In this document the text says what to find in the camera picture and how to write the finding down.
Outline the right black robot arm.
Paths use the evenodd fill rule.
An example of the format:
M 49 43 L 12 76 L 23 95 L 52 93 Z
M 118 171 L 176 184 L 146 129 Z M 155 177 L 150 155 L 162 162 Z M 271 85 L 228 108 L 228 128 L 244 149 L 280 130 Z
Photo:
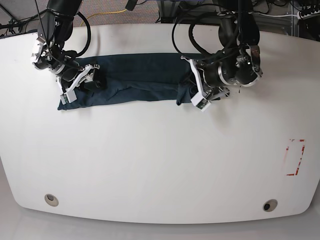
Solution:
M 39 19 L 37 39 L 30 61 L 37 70 L 49 70 L 57 78 L 63 98 L 81 91 L 100 92 L 106 87 L 100 65 L 96 62 L 81 65 L 76 61 L 89 49 L 92 32 L 86 17 L 80 12 L 80 0 L 50 0 L 44 15 Z M 73 21 L 79 16 L 85 26 L 87 39 L 84 48 L 64 50 L 66 41 L 73 32 Z

